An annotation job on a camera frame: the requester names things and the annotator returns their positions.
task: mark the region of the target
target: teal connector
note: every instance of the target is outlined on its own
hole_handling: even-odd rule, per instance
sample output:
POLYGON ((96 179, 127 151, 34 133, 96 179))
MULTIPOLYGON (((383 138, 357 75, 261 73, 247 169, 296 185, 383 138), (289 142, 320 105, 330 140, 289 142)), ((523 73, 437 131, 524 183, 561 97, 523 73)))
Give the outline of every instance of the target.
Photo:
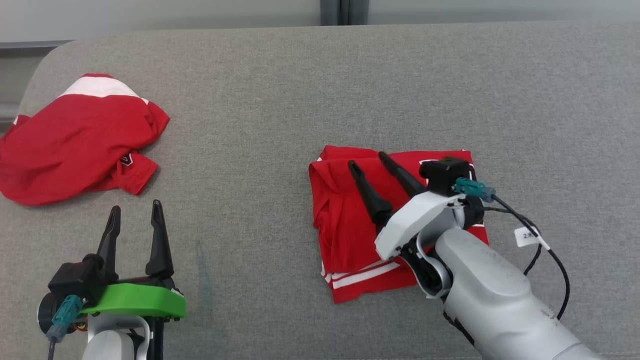
POLYGON ((495 189, 486 186, 479 181, 473 181, 459 177, 456 180, 456 192, 469 196, 479 197, 485 202, 493 202, 492 195, 495 195, 495 189))
POLYGON ((67 335, 69 325, 78 317, 83 306, 82 300, 77 295, 69 295, 53 316, 53 325, 47 331, 47 339, 52 343, 60 343, 67 335))

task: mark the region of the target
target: logo on shirt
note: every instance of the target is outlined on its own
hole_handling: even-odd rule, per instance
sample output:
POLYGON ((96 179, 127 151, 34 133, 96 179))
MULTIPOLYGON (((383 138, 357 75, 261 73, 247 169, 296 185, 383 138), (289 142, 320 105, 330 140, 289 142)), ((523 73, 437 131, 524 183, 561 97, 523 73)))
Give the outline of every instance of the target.
POLYGON ((125 166, 129 166, 129 165, 133 164, 133 159, 131 158, 131 154, 124 154, 120 158, 120 163, 122 165, 125 165, 125 166))

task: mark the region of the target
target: gray fabric surface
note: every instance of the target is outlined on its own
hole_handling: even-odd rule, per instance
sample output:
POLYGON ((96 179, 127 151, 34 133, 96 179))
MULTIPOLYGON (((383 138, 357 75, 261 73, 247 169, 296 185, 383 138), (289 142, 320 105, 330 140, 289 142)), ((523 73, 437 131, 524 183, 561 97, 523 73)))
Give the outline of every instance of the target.
MULTIPOLYGON (((417 288, 333 304, 319 275, 307 166, 325 144, 470 149, 479 177, 534 220, 564 261, 563 323, 593 350, 640 358, 639 23, 496 23, 160 31, 53 51, 22 112, 85 72, 127 83, 171 116, 145 153, 142 196, 92 193, 42 208, 0 200, 3 359, 43 359, 35 324, 64 261, 96 250, 123 211, 117 267, 141 275, 160 199, 188 317, 166 359, 475 359, 417 288)), ((524 268, 516 222, 488 215, 493 248, 524 268)), ((552 309, 560 271, 530 275, 552 309)), ((83 335, 57 359, 79 359, 83 335)))

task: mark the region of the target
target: black cable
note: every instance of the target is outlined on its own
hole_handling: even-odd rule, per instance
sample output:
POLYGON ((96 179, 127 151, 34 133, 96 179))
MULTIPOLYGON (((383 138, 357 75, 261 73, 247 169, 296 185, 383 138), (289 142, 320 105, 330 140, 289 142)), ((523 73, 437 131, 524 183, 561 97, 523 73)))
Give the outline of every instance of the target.
POLYGON ((564 300, 562 301, 562 306, 560 307, 560 311, 558 311, 558 315, 556 316, 556 318, 560 320, 562 318, 562 315, 564 314, 566 305, 569 303, 569 292, 571 292, 571 288, 569 287, 569 274, 566 273, 566 269, 564 268, 564 265, 562 265, 562 261, 560 261, 560 259, 558 259, 558 257, 556 256, 556 253, 551 249, 548 249, 547 251, 549 255, 554 258, 556 264, 558 264, 560 271, 562 271, 562 276, 564 277, 564 300))
POLYGON ((53 360, 54 351, 56 351, 56 338, 53 338, 49 343, 49 356, 47 356, 47 360, 53 360))
MULTIPOLYGON (((539 235, 536 233, 536 231, 533 230, 532 227, 537 228, 537 226, 535 226, 535 224, 533 224, 533 222, 531 222, 531 220, 529 220, 527 217, 517 213, 511 206, 507 205, 504 201, 502 201, 502 199, 500 199, 499 197, 497 197, 495 194, 491 195, 491 197, 496 200, 500 205, 504 206, 504 208, 506 210, 503 209, 499 209, 499 208, 485 208, 485 210, 490 210, 490 211, 499 211, 501 213, 511 213, 513 216, 515 216, 535 237, 538 237, 539 235)), ((535 264, 536 260, 539 258, 540 253, 542 252, 542 244, 538 245, 538 251, 536 251, 536 255, 533 257, 533 259, 531 260, 531 263, 529 264, 529 266, 527 266, 527 269, 525 270, 525 275, 527 274, 527 272, 529 270, 531 270, 531 268, 533 267, 533 265, 535 264)), ((556 315, 556 318, 558 320, 560 320, 562 318, 562 316, 564 315, 564 310, 566 309, 567 304, 569 303, 569 294, 571 293, 571 286, 569 283, 569 274, 567 274, 566 269, 564 268, 564 265, 562 264, 562 261, 560 261, 560 259, 558 258, 558 256, 556 255, 556 253, 551 250, 548 249, 547 252, 549 253, 549 255, 551 255, 551 257, 554 259, 554 261, 556 262, 556 264, 558 265, 558 267, 560 268, 560 271, 562 272, 562 276, 564 277, 564 300, 562 303, 562 306, 560 307, 560 311, 558 311, 558 315, 556 315)))

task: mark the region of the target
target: red cloth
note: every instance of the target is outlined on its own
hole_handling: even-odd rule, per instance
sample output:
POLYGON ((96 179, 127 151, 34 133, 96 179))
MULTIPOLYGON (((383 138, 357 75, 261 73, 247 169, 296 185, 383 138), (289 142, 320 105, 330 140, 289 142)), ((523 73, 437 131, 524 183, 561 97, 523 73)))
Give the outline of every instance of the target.
MULTIPOLYGON (((417 179, 420 163, 454 156, 472 164, 468 151, 409 151, 390 154, 391 158, 417 179)), ((322 276, 332 289, 336 303, 349 301, 363 293, 412 286, 411 269, 398 259, 382 262, 376 253, 376 226, 371 222, 348 161, 355 160, 368 182, 397 211, 409 201, 402 186, 384 168, 377 151, 328 145, 318 161, 309 165, 314 200, 314 227, 323 261, 322 276)), ((488 243, 484 225, 468 230, 488 243)))
POLYGON ((157 164, 137 150, 168 121, 124 83, 86 74, 0 138, 0 192, 28 206, 114 188, 139 195, 157 164))

